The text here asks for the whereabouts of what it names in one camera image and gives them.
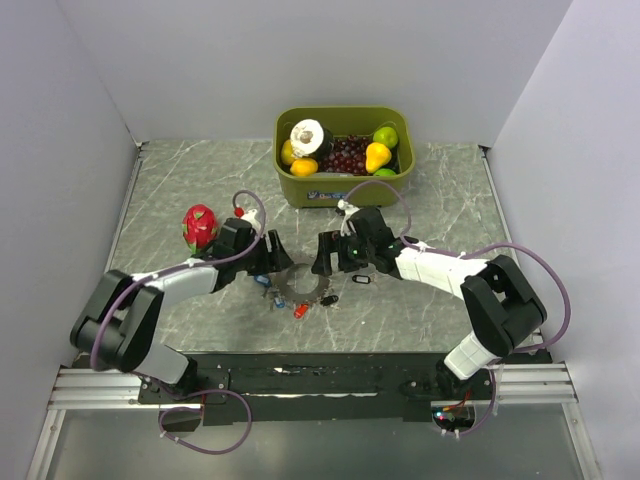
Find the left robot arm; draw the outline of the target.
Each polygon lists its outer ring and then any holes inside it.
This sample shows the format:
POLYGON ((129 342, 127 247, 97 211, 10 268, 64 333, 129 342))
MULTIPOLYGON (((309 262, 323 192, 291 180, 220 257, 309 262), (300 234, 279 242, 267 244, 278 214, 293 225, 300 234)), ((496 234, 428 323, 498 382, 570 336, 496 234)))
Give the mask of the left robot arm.
POLYGON ((163 309, 216 293, 240 272, 267 275, 292 265, 275 230, 229 218, 200 252, 178 265, 136 275, 104 273, 71 329, 70 343, 89 355, 92 369, 149 377, 171 399, 185 402, 197 392, 197 362, 154 340, 163 309))

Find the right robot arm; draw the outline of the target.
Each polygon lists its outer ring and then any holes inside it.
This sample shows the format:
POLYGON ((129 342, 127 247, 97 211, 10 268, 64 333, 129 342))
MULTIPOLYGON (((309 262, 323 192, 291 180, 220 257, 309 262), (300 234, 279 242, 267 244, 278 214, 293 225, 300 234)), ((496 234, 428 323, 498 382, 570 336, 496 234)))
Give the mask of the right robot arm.
POLYGON ((342 272, 372 266, 464 302, 471 332, 436 366, 437 387, 444 396, 461 397, 474 375, 514 353, 547 319, 542 301, 512 258, 440 253, 415 238, 396 236, 377 207, 341 202, 340 208, 345 212, 341 227, 318 234, 313 274, 331 276, 331 255, 336 254, 342 272))

